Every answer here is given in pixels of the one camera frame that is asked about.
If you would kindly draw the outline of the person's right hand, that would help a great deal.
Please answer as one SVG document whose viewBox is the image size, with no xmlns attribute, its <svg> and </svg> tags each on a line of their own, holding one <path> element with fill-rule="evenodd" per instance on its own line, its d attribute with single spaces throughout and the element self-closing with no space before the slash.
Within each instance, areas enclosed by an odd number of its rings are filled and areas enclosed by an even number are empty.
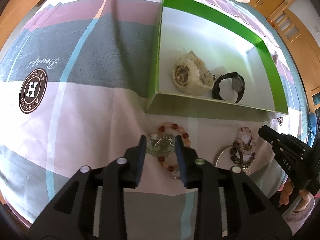
<svg viewBox="0 0 320 240">
<path fill-rule="evenodd" d="M 293 183 L 291 182 L 290 178 L 287 178 L 287 180 L 284 183 L 283 190 L 280 194 L 278 207 L 281 207 L 282 205 L 287 205 L 289 203 L 289 196 L 293 193 L 293 189 Z M 307 189 L 299 190 L 299 195 L 302 199 L 300 200 L 296 208 L 293 210 L 293 212 L 304 211 L 307 208 L 308 204 L 311 202 L 311 200 L 313 200 L 313 195 Z"/>
</svg>

